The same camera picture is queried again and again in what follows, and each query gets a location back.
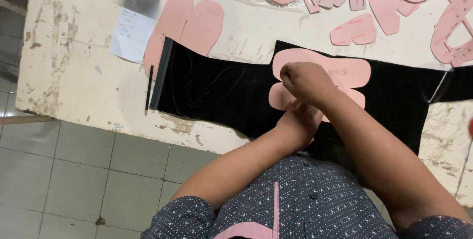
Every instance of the green pencil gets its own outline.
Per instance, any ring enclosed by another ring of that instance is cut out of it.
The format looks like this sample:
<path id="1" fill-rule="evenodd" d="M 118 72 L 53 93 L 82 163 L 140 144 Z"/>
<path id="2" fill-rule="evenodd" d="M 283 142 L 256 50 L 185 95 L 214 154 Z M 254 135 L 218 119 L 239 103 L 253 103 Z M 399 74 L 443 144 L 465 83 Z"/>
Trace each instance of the green pencil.
<path id="1" fill-rule="evenodd" d="M 145 116 L 148 114 L 148 105 L 150 104 L 151 81 L 153 81 L 153 68 L 154 68 L 154 66 L 151 64 L 150 80 L 148 82 L 148 93 L 146 94 Z"/>

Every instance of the patterned shirt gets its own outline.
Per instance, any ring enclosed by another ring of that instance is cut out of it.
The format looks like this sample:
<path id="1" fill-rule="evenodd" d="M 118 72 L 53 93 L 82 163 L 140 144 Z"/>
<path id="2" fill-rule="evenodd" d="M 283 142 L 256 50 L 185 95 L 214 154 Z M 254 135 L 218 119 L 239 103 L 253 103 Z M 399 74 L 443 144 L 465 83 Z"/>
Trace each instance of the patterned shirt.
<path id="1" fill-rule="evenodd" d="M 164 206 L 141 239 L 473 238 L 473 226 L 432 216 L 396 232 L 345 169 L 290 156 L 228 200 L 217 215 L 201 198 Z"/>

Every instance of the red object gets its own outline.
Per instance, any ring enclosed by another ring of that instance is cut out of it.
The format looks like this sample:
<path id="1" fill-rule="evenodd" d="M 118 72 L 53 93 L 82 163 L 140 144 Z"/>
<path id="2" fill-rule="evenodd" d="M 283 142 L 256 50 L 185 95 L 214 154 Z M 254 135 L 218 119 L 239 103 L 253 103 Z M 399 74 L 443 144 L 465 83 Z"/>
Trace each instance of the red object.
<path id="1" fill-rule="evenodd" d="M 470 120 L 470 136 L 473 137 L 473 119 Z"/>

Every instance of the worn table surface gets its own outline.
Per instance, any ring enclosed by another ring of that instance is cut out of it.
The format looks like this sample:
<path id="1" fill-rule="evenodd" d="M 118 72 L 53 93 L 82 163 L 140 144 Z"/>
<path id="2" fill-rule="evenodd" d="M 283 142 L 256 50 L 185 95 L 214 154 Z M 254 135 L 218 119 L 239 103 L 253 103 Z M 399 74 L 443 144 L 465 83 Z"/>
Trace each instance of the worn table surface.
<path id="1" fill-rule="evenodd" d="M 143 66 L 108 53 L 123 0 L 29 0 L 16 106 L 103 129 L 192 148 L 226 153 L 248 140 L 234 130 L 204 121 L 186 121 L 160 112 L 144 115 L 148 78 Z M 377 38 L 366 45 L 333 46 L 329 32 L 366 10 L 339 8 L 287 11 L 214 0 L 224 9 L 222 33 L 209 56 L 240 62 L 269 63 L 277 39 L 306 48 L 410 66 L 449 69 L 432 55 L 434 25 L 447 0 L 427 0 L 400 31 L 386 36 L 377 22 Z M 161 0 L 160 14 L 166 0 Z M 465 41 L 466 30 L 456 40 Z M 458 201 L 473 206 L 473 158 L 467 123 L 473 102 L 430 106 L 419 158 Z"/>

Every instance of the black leather sheet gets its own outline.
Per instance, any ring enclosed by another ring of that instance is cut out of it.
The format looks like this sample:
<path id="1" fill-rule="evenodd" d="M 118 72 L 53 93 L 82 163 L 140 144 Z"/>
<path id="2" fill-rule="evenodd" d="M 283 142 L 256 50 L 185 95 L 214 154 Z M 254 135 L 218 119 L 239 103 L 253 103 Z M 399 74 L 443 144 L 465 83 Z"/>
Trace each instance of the black leather sheet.
<path id="1" fill-rule="evenodd" d="M 272 74 L 272 60 L 268 65 L 222 61 L 196 54 L 169 38 L 166 42 L 163 53 L 169 55 L 160 61 L 162 76 L 151 109 L 219 123 L 250 139 L 276 125 L 284 112 L 268 102 L 271 86 L 279 82 Z M 277 41 L 274 55 L 290 48 L 300 47 Z M 354 88 L 364 94 L 365 110 L 416 154 L 430 103 L 473 98 L 473 66 L 445 72 L 365 60 L 371 66 L 370 80 Z M 332 159 L 344 145 L 332 125 L 322 122 L 309 149 L 316 149 L 318 158 Z"/>

